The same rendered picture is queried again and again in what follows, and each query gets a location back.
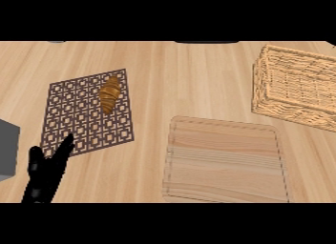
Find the brown patterned placemat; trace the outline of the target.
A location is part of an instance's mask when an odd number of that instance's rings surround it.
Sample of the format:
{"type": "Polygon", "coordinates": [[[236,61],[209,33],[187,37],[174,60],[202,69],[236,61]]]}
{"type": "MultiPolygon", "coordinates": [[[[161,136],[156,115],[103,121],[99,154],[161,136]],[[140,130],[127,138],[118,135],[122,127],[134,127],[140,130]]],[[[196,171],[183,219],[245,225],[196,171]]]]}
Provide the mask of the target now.
{"type": "Polygon", "coordinates": [[[41,147],[51,157],[69,134],[75,135],[72,156],[91,153],[135,140],[125,69],[50,84],[41,147]],[[110,114],[103,112],[100,89],[116,76],[121,95],[110,114]]]}

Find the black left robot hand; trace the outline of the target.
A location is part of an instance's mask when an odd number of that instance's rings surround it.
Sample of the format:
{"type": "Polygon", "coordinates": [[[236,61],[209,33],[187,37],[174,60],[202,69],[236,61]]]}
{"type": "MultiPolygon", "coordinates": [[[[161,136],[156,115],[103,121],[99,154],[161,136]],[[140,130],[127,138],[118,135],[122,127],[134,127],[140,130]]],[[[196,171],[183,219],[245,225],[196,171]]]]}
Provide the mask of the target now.
{"type": "Polygon", "coordinates": [[[45,157],[41,147],[31,148],[28,166],[31,180],[22,199],[23,203],[50,203],[53,201],[75,147],[75,136],[69,134],[51,158],[45,157]]]}

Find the grey box appliance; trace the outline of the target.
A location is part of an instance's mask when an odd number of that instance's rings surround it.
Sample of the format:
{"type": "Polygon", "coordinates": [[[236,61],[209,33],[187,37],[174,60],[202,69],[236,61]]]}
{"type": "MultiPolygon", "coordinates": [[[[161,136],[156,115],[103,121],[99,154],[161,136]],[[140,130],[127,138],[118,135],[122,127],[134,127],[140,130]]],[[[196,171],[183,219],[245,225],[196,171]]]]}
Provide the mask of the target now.
{"type": "Polygon", "coordinates": [[[16,175],[20,126],[0,119],[0,181],[16,175]]]}

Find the tan wicker basket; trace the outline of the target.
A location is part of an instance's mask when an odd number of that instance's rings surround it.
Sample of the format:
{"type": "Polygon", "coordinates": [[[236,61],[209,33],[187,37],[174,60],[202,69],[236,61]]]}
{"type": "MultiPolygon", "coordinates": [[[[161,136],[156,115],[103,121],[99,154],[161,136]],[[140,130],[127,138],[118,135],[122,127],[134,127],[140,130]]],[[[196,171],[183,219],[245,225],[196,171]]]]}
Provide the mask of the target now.
{"type": "Polygon", "coordinates": [[[254,65],[252,111],[336,132],[336,57],[266,45],[254,65]]]}

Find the golden brown croissant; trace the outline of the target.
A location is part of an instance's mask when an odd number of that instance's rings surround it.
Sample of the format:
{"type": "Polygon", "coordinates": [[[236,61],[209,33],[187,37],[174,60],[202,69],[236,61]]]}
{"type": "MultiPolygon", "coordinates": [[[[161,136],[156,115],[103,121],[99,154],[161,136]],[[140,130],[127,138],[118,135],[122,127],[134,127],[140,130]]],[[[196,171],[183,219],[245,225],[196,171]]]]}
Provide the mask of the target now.
{"type": "Polygon", "coordinates": [[[115,109],[119,95],[121,95],[119,78],[113,76],[107,80],[100,91],[101,107],[106,114],[110,114],[115,109]]]}

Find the pale wooden cutting board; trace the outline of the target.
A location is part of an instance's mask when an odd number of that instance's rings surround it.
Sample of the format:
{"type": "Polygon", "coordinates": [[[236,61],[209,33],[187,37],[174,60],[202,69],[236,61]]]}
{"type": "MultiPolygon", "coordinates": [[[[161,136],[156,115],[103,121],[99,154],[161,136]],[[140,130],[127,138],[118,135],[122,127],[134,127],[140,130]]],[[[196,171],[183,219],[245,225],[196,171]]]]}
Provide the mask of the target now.
{"type": "Polygon", "coordinates": [[[277,129],[177,116],[169,124],[164,198],[169,202],[291,203],[277,129]]]}

